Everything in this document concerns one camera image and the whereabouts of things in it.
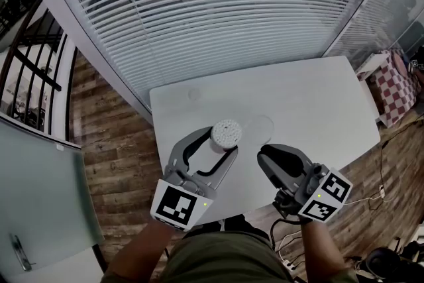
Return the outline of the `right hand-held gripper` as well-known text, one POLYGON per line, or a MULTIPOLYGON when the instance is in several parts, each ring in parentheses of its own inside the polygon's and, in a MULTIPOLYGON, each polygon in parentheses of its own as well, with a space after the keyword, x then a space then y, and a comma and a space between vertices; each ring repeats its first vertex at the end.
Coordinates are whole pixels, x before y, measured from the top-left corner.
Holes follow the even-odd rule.
POLYGON ((284 217, 328 222, 345 204, 352 183, 336 170, 311 164, 299 149, 284 144, 265 144, 258 163, 278 188, 273 206, 284 217))

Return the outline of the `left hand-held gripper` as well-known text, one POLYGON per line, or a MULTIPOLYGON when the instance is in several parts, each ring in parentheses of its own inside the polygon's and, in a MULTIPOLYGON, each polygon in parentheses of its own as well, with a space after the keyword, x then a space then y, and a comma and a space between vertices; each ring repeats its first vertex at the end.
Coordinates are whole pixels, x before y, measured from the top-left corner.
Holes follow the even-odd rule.
POLYGON ((217 188, 223 181, 238 155, 235 146, 225 151, 221 159, 208 172, 189 171, 189 159, 211 136, 212 127, 198 129, 178 141, 170 154, 164 175, 159 179, 150 214, 181 231, 189 231, 201 224, 211 223, 217 198, 217 188))

